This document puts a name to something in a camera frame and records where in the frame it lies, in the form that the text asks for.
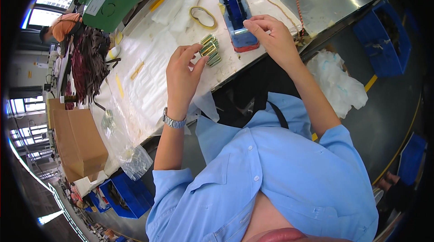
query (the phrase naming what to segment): wristwatch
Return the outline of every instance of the wristwatch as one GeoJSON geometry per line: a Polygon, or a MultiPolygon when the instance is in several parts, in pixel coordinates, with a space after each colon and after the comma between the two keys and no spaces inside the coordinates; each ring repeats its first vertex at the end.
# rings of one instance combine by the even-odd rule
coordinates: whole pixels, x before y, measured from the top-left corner
{"type": "Polygon", "coordinates": [[[170,127],[175,128],[175,129],[179,129],[179,128],[183,128],[185,125],[185,120],[187,119],[187,117],[185,117],[184,120],[172,120],[171,118],[169,118],[167,116],[167,107],[164,108],[164,112],[163,112],[163,121],[170,127]]]}

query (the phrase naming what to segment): blue crate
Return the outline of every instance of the blue crate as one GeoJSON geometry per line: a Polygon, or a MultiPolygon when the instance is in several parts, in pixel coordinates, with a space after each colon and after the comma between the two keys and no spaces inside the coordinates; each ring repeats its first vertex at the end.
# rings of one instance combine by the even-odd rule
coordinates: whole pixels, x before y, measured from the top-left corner
{"type": "Polygon", "coordinates": [[[404,73],[410,56],[410,39],[401,24],[401,19],[389,2],[383,0],[377,4],[362,20],[354,25],[353,31],[365,47],[366,54],[378,77],[404,73]],[[390,38],[375,13],[380,8],[392,18],[398,28],[400,55],[397,55],[391,42],[386,43],[390,38]],[[381,45],[383,49],[374,47],[377,45],[381,45]]]}
{"type": "Polygon", "coordinates": [[[118,237],[118,239],[115,240],[116,242],[126,242],[127,239],[123,236],[118,237]]]}
{"type": "Polygon", "coordinates": [[[398,176],[406,185],[412,185],[417,178],[426,144],[423,138],[413,132],[401,152],[398,176]]]}
{"type": "Polygon", "coordinates": [[[84,208],[84,210],[86,210],[87,212],[93,212],[91,207],[86,207],[86,208],[84,208]]]}
{"type": "Polygon", "coordinates": [[[106,196],[113,210],[118,216],[123,218],[138,219],[154,205],[154,198],[142,181],[133,181],[125,173],[106,180],[99,188],[106,196]],[[108,189],[110,183],[113,183],[119,195],[121,195],[130,209],[129,211],[123,209],[120,205],[116,205],[113,199],[110,198],[108,189]]]}
{"type": "Polygon", "coordinates": [[[106,207],[106,209],[101,209],[101,208],[99,207],[99,205],[98,205],[98,203],[99,203],[99,199],[98,199],[98,197],[96,196],[96,194],[95,194],[93,191],[91,191],[91,192],[89,193],[89,197],[90,197],[90,199],[92,200],[93,205],[96,207],[96,209],[97,209],[100,213],[107,212],[107,211],[111,208],[110,204],[108,204],[107,207],[106,207]]]}

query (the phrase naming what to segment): bottle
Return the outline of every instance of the bottle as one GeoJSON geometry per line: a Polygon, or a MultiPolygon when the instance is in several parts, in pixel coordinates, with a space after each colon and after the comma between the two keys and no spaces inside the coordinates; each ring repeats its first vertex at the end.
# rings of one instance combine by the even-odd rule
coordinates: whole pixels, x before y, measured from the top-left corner
{"type": "Polygon", "coordinates": [[[64,104],[64,103],[76,103],[77,100],[77,96],[75,95],[65,95],[65,96],[60,96],[60,103],[64,104]]]}

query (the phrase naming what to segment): light blue shirt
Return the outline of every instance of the light blue shirt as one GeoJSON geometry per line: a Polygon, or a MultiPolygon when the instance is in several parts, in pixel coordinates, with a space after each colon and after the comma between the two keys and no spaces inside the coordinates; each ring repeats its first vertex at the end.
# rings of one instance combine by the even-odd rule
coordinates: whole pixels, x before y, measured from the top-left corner
{"type": "Polygon", "coordinates": [[[206,168],[195,179],[190,169],[153,171],[150,241],[239,242],[259,190],[305,234],[374,239],[378,212],[348,130],[336,126],[315,143],[299,98],[269,93],[268,100],[289,130],[268,103],[243,129],[201,117],[196,134],[206,168]]]}

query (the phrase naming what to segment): hand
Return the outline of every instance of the hand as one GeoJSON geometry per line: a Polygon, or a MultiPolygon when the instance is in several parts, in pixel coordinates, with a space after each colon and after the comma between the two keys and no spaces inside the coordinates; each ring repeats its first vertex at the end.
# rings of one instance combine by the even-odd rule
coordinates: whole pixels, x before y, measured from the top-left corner
{"type": "Polygon", "coordinates": [[[198,43],[179,46],[170,57],[166,69],[167,78],[167,115],[173,120],[184,120],[190,102],[196,93],[200,75],[209,56],[204,56],[196,64],[190,62],[203,45],[198,43]]]}
{"type": "Polygon", "coordinates": [[[284,23],[270,15],[257,15],[245,20],[243,24],[265,47],[270,57],[289,75],[303,64],[292,35],[284,23]]]}

